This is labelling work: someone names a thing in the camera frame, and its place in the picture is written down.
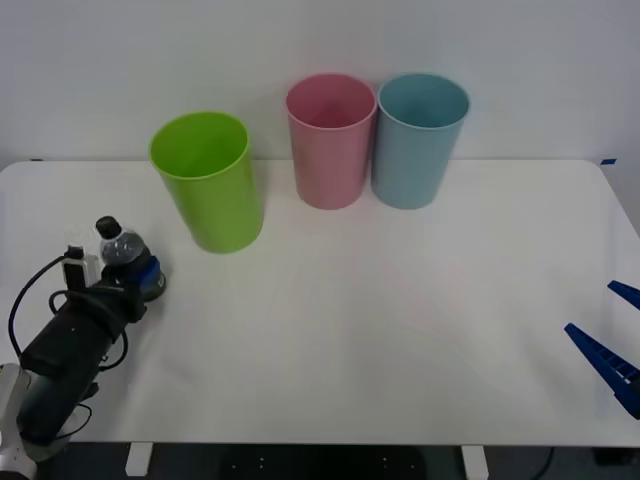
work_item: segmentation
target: black cable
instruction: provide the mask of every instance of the black cable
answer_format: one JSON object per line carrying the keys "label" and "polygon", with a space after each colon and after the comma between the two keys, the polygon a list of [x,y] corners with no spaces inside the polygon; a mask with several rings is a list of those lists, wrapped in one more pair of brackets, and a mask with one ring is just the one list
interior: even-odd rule
{"label": "black cable", "polygon": [[[49,309],[53,312],[54,315],[58,313],[58,309],[55,306],[55,300],[60,295],[64,295],[67,298],[77,298],[77,299],[84,300],[87,303],[90,303],[93,307],[96,307],[103,313],[110,316],[111,319],[114,320],[116,323],[120,322],[120,318],[115,313],[113,313],[113,311],[109,307],[107,307],[103,302],[101,302],[97,298],[92,297],[88,293],[76,292],[73,290],[58,290],[57,292],[53,292],[51,294],[51,296],[49,297]],[[111,337],[112,343],[116,343],[117,337],[114,337],[113,335],[111,335],[109,328],[106,325],[103,325],[101,322],[96,321],[95,318],[93,318],[93,320],[96,322],[96,324],[100,328],[102,328],[105,331],[107,335]],[[105,365],[103,367],[100,367],[100,371],[106,372],[107,370],[111,370],[112,368],[117,367],[124,361],[128,353],[129,353],[129,338],[127,337],[127,333],[124,330],[122,330],[122,353],[120,354],[120,358],[118,358],[118,360],[116,360],[110,365]]]}
{"label": "black cable", "polygon": [[544,462],[544,465],[538,471],[538,473],[536,473],[533,477],[531,477],[531,480],[540,480],[542,477],[544,477],[544,475],[549,470],[549,467],[551,466],[551,462],[553,461],[553,455],[555,453],[556,453],[556,447],[551,447],[551,450],[549,450],[549,456],[547,457],[547,461]]}
{"label": "black cable", "polygon": [[106,372],[107,370],[111,370],[112,368],[116,368],[124,359],[127,358],[127,353],[129,353],[129,338],[127,338],[127,332],[122,331],[122,353],[120,354],[120,358],[113,362],[111,365],[105,365],[100,367],[101,372]]}
{"label": "black cable", "polygon": [[22,287],[22,290],[20,290],[20,293],[16,297],[16,301],[13,302],[13,307],[11,308],[11,313],[9,314],[9,340],[11,340],[11,346],[13,347],[14,352],[16,352],[16,356],[18,357],[18,359],[22,355],[22,350],[20,350],[20,346],[18,345],[18,340],[16,339],[14,326],[16,321],[16,313],[18,313],[18,307],[20,306],[20,302],[22,301],[22,298],[27,293],[27,290],[29,290],[42,275],[47,273],[47,271],[49,271],[51,268],[53,268],[55,265],[60,263],[65,258],[66,258],[65,255],[61,255],[55,260],[49,262],[44,267],[42,267],[38,271],[38,273],[36,273],[33,277],[31,277],[31,280],[29,280],[27,284],[24,287]]}
{"label": "black cable", "polygon": [[56,440],[61,440],[63,438],[68,438],[72,435],[75,435],[76,433],[78,433],[80,430],[82,430],[84,427],[87,426],[87,424],[89,423],[89,420],[91,420],[91,416],[93,415],[93,410],[91,410],[91,407],[89,405],[85,405],[84,403],[79,403],[78,407],[82,407],[84,409],[87,410],[87,412],[89,412],[89,414],[87,415],[87,419],[84,421],[84,423],[80,426],[80,428],[74,430],[71,433],[65,433],[64,435],[58,435],[56,438],[53,439],[53,441],[55,442]]}

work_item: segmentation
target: white table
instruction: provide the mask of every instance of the white table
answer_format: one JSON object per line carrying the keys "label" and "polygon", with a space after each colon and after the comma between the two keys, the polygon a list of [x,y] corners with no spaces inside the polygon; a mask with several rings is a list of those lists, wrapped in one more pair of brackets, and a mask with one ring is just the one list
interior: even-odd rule
{"label": "white table", "polygon": [[[255,169],[264,228],[229,255],[195,245],[146,162],[0,174],[5,317],[68,243],[95,251],[106,214],[169,278],[75,440],[640,446],[640,425],[563,332],[573,321],[640,365],[640,312],[606,289],[640,285],[640,241],[596,166],[454,161],[417,211],[369,191],[315,210],[290,161]],[[58,270],[25,298],[23,346],[60,287]]]}

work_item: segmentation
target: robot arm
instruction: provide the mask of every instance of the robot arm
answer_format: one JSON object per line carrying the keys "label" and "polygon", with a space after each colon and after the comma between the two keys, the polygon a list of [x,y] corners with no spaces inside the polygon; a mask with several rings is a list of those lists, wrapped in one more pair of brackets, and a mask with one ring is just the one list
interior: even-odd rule
{"label": "robot arm", "polygon": [[[15,312],[24,293],[46,270],[62,261],[68,290],[54,292],[54,316],[21,351],[13,333]],[[96,376],[125,358],[125,328],[142,319],[144,302],[166,287],[158,259],[145,247],[133,262],[106,267],[97,278],[97,257],[79,247],[38,272],[21,291],[9,319],[9,336],[20,365],[0,365],[0,480],[32,480],[35,462],[58,453],[81,430],[74,410],[98,392]],[[57,308],[56,297],[66,301]],[[122,339],[121,357],[101,362]]]}
{"label": "robot arm", "polygon": [[25,451],[18,413],[31,379],[18,365],[0,366],[0,479],[33,479],[36,464]]}

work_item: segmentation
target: white wall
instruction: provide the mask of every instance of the white wall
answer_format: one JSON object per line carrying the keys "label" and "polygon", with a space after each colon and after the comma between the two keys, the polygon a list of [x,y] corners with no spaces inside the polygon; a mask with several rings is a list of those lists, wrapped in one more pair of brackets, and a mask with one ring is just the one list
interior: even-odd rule
{"label": "white wall", "polygon": [[472,98],[458,157],[634,160],[639,25],[638,0],[5,0],[0,157],[143,156],[203,109],[287,156],[297,78],[430,70]]}

